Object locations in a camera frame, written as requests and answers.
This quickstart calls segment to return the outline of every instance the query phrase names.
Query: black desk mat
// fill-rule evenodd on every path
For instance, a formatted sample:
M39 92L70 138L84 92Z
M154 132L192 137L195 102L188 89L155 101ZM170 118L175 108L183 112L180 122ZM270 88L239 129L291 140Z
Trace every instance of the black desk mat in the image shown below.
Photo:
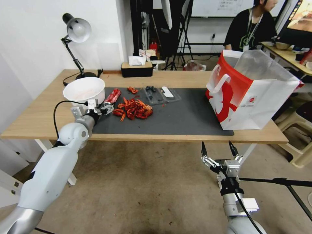
M123 102L140 96L145 104L149 101L143 89L137 94L130 93L126 88L119 88L121 95L115 103ZM108 96L113 88L105 88L105 95ZM156 135L215 135L232 136L231 130L222 130L220 123L205 97L206 89L175 88L175 91L182 98L181 101L165 103L164 106L153 106L153 114L147 119L130 120L125 117L120 122L119 116L113 114L104 115L93 128L93 133L100 134L156 134Z

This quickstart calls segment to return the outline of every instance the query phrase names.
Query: desk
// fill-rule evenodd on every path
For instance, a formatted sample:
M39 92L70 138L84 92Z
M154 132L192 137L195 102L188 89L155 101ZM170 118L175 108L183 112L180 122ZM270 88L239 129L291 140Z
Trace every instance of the desk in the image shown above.
M55 105L64 100L63 79L77 73L78 70L63 70L57 78L30 104L30 106L2 133L1 138L36 139L40 147L47 151L52 147L49 140L56 139L53 125L53 110ZM172 88L203 88L210 77L210 71L154 71L152 77L123 78L120 73L103 73L100 78L106 87L155 87ZM56 119L60 129L74 121L70 111L72 105L63 103L58 107ZM244 159L251 153L257 143L285 144L287 138L273 121L262 130L237 130L233 136L188 136L188 135L134 135L134 134L93 134L89 140L105 141L166 141L166 142L228 142L250 143L244 154ZM75 184L76 178L71 175L70 184Z
M292 52L291 49L279 50L275 46L270 46L271 42L262 42L261 44L264 46L265 50L269 50L270 53L273 54L275 57L278 57L284 60L294 70L301 71L304 74L304 76L306 75L312 76L312 70L308 69L306 66L296 61L295 60L296 55Z

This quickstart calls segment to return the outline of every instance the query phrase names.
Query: black t-shirt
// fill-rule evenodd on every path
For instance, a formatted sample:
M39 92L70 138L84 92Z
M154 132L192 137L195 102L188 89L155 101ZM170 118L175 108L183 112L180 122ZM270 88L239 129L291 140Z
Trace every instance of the black t-shirt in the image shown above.
M232 21L225 38L224 46L231 45L232 50L243 51L247 39L247 26L249 21L249 9L240 12ZM256 24L251 25L250 33ZM274 19L269 12L265 12L256 29L253 37L249 42L249 49L255 47L262 41L271 41L276 36Z

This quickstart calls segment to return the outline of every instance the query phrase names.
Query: robotic arm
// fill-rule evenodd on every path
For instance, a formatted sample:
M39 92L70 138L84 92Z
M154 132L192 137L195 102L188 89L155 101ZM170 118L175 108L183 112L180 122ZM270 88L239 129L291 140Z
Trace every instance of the robotic arm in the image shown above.
M238 174L243 157L238 154L237 149L229 141L232 155L231 159L213 160L208 157L204 142L201 148L201 160L217 173L220 186L220 194L223 197L223 209L228 219L227 234L266 234L262 226L253 221L249 215L256 212L259 207L254 198L244 198L244 190L238 183Z
M43 154L22 187L17 207L0 223L0 234L27 234L39 224L46 208L63 191L79 149L102 114L96 106L97 100L92 99L86 114L82 106L71 108L75 122L63 126L55 146Z

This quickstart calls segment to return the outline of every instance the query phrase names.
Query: tissue box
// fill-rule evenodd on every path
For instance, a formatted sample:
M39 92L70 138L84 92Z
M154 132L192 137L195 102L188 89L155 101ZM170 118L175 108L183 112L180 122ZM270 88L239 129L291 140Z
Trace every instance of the tissue box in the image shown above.
M145 65L130 66L129 63L121 64L121 73L123 77L144 77L153 75L152 62L146 62Z

